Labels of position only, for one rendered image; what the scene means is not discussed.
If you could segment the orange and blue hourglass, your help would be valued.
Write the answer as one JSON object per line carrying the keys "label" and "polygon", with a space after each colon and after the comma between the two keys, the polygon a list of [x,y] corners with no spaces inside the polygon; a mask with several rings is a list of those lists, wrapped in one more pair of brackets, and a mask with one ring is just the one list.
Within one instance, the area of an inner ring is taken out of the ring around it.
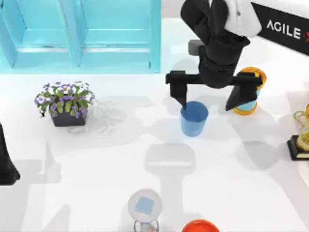
{"label": "orange and blue hourglass", "polygon": [[[262,78],[262,85],[258,86],[256,89],[256,94],[257,97],[259,96],[261,89],[264,87],[266,81],[267,81],[267,76],[266,74],[259,68],[256,67],[246,67],[244,69],[241,70],[242,72],[245,73],[254,73],[255,77],[261,77]],[[249,103],[246,104],[242,104],[236,108],[233,109],[233,111],[236,114],[242,115],[242,116],[248,116],[251,115],[255,112],[257,108],[257,100],[251,101]]]}

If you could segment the pale grey rounded box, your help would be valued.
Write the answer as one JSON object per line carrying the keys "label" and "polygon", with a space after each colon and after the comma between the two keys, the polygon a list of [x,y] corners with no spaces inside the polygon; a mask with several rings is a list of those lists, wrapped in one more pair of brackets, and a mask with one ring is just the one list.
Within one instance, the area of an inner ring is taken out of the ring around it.
{"label": "pale grey rounded box", "polygon": [[203,45],[204,43],[201,40],[190,40],[188,42],[188,54],[191,56],[198,56],[198,49]]}

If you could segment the blue cup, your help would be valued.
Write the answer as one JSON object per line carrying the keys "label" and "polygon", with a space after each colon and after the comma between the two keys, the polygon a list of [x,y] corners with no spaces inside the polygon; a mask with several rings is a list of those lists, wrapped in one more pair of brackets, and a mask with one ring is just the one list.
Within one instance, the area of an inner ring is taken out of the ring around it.
{"label": "blue cup", "polygon": [[204,128],[209,112],[207,107],[198,101],[190,101],[180,110],[181,129],[188,137],[199,136]]}

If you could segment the gold trophy on black base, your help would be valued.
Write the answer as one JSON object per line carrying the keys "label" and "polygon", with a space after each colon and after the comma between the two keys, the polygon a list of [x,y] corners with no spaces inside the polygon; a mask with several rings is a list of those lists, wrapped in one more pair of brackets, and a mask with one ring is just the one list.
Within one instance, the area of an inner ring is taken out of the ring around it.
{"label": "gold trophy on black base", "polygon": [[296,111],[293,118],[298,125],[298,134],[287,141],[291,160],[309,160],[309,102],[304,111]]}

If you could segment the purple flowers in black pot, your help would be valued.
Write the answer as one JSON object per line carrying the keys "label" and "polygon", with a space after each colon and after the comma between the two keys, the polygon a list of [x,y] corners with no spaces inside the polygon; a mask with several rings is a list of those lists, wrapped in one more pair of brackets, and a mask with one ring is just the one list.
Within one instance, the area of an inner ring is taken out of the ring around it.
{"label": "purple flowers in black pot", "polygon": [[96,97],[88,83],[47,83],[34,103],[44,117],[49,114],[56,127],[84,126],[86,117]]}

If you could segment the orange bowl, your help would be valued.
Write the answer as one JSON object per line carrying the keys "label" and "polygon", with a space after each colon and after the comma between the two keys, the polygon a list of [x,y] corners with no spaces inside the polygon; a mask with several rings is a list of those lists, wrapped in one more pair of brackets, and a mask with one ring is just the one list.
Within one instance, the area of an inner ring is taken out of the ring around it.
{"label": "orange bowl", "polygon": [[220,232],[220,230],[210,221],[195,219],[188,222],[182,232]]}

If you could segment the light blue rack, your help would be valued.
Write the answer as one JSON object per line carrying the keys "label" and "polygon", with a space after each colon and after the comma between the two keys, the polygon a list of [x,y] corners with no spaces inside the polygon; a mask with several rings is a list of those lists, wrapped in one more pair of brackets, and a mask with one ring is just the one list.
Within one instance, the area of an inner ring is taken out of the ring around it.
{"label": "light blue rack", "polygon": [[0,0],[0,74],[158,73],[162,0]]}

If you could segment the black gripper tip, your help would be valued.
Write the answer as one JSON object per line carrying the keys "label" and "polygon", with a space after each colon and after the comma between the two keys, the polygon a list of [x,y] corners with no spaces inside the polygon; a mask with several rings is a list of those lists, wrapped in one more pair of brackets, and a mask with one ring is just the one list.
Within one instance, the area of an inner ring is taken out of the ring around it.
{"label": "black gripper tip", "polygon": [[21,177],[13,164],[5,142],[2,124],[0,123],[0,186],[11,186]]}

